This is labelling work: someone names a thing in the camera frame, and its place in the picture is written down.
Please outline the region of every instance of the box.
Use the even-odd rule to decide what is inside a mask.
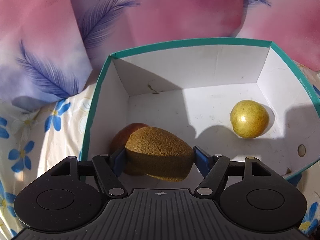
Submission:
[[[268,128],[255,139],[238,137],[230,123],[233,106],[244,99],[263,104],[269,112]],[[255,156],[289,179],[319,160],[319,103],[295,63],[270,41],[206,38],[127,49],[110,55],[103,66],[81,156],[86,160],[109,153],[119,130],[142,122],[211,155],[234,161]],[[194,189],[202,179],[195,165],[181,182],[120,177],[128,190]]]

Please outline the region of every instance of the brown fuzzy kiwi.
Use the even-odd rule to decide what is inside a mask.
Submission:
[[[193,165],[193,149],[174,134],[156,127],[132,133],[125,145],[130,163],[151,177],[184,180]]]
[[[119,131],[114,138],[112,139],[110,146],[109,146],[109,152],[113,154],[116,150],[118,150],[122,145],[125,145],[130,137],[130,135],[135,132],[136,130],[142,128],[142,127],[148,127],[148,125],[144,123],[132,123],[124,127],[121,131]],[[139,171],[135,166],[133,166],[130,162],[127,163],[124,173],[132,176],[142,176],[144,173]]]

